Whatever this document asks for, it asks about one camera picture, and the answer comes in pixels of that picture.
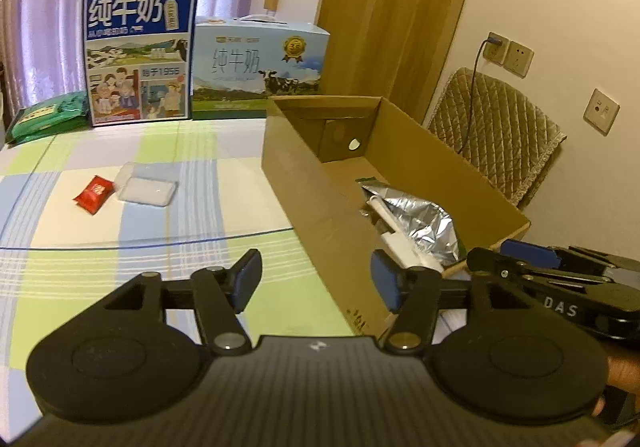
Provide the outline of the person right hand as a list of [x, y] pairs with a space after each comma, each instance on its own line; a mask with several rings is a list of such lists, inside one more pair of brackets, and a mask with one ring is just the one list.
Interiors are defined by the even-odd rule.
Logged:
[[639, 353], [611, 344], [604, 344], [603, 347], [608, 354], [608, 385], [634, 395], [634, 411], [639, 412]]

